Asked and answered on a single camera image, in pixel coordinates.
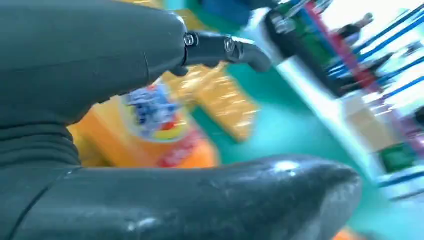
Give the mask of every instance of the teal floor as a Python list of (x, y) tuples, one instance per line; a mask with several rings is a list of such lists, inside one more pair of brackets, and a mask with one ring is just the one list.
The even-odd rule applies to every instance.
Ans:
[[(172, 0), (171, 9), (186, 7)], [(195, 5), (189, 6), (205, 24), (225, 33), (239, 27), (208, 15)], [(228, 72), (260, 106), (252, 136), (235, 142), (205, 112), (198, 108), (193, 117), (219, 150), (224, 164), (249, 161), (279, 154), (307, 154), (348, 164), (362, 171), (323, 123), (297, 93), (273, 69), (256, 73), (245, 65), (233, 65)], [(408, 239), (412, 220), (401, 208), (389, 204), (364, 178), (363, 198), (349, 226), (358, 231), (373, 231), (383, 240)]]

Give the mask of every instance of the red label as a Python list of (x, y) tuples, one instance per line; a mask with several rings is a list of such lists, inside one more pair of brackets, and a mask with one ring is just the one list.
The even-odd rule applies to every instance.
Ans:
[(173, 168), (180, 165), (184, 159), (192, 154), (196, 144), (202, 139), (199, 131), (193, 129), (190, 133), (181, 139), (175, 148), (165, 153), (158, 161), (158, 166), (161, 168)]

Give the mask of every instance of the metal screw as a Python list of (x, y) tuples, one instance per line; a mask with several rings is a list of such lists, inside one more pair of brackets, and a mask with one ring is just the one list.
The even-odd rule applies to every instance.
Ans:
[(225, 51), (227, 51), (228, 53), (231, 53), (236, 48), (236, 43), (231, 38), (227, 38), (224, 41), (224, 48), (225, 48)]
[(187, 46), (192, 46), (193, 44), (195, 44), (195, 37), (191, 34), (187, 34), (184, 37), (184, 43)]

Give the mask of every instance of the orange bottle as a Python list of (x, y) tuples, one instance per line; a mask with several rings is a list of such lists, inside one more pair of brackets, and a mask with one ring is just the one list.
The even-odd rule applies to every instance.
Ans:
[(78, 127), (118, 167), (218, 163), (215, 148), (160, 81), (94, 106)]

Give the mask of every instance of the bottle label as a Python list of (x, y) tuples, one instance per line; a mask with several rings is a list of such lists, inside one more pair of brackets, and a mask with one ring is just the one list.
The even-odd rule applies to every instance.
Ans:
[(124, 96), (130, 111), (132, 131), (149, 142), (173, 143), (188, 133), (187, 121), (178, 114), (179, 105), (170, 101), (167, 86), (157, 83)]

